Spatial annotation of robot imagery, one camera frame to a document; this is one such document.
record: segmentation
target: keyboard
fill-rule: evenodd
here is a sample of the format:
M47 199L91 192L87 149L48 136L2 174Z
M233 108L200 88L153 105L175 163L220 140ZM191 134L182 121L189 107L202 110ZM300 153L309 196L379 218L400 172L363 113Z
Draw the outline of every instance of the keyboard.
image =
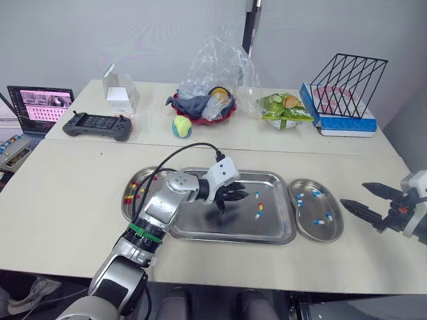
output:
M28 148L30 148L31 150L34 150L34 148L36 148L40 141L44 139L44 137L41 136L26 135L25 133L22 134L21 137L31 140L31 143L28 146Z

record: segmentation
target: laptop screen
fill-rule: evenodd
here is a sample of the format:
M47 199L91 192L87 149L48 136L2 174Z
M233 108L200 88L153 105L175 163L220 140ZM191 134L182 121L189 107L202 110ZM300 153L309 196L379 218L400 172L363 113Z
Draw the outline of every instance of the laptop screen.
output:
M24 133L46 134L74 101L70 89L7 86Z

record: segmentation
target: game controller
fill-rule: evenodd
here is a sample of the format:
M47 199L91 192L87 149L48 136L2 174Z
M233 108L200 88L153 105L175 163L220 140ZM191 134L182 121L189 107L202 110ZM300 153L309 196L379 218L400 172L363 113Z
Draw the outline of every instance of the game controller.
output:
M74 112L62 130L72 137L79 134L106 135L116 141L126 141L131 134L131 120L123 115L110 117L106 115L88 115L86 112Z

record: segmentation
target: person's shoe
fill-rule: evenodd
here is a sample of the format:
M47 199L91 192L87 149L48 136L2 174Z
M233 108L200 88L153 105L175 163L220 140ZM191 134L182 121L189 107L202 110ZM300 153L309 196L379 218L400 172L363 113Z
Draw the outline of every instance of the person's shoe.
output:
M237 299L242 320L279 320L270 302L258 291L246 290Z
M164 297L156 320L190 320L192 311L191 295L184 288L176 287Z
M31 286L26 298L19 301L9 298L7 310L11 315L30 311L44 296L50 295L60 286L60 282L38 277Z

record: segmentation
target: white paper box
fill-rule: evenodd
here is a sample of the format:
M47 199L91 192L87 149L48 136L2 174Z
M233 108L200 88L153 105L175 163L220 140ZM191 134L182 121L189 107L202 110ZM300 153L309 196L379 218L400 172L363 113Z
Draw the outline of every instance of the white paper box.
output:
M112 73L114 67L111 65L103 78L105 98L117 114L133 115L139 103L136 86L129 75Z

